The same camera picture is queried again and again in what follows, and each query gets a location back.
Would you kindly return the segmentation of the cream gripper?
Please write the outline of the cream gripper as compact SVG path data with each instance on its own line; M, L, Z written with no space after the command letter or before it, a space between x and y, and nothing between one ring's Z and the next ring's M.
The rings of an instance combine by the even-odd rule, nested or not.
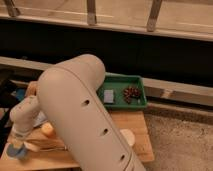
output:
M40 150L39 141L36 139L23 139L12 136L10 143L12 147L17 150L27 149L32 152L38 152Z

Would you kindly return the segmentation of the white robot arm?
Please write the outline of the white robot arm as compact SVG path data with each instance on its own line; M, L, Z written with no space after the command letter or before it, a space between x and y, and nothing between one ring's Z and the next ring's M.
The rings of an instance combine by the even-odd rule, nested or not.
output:
M44 113L83 171L146 171L99 100L105 66L83 54L46 69L37 93L12 108L12 142L7 155L22 158L35 118Z

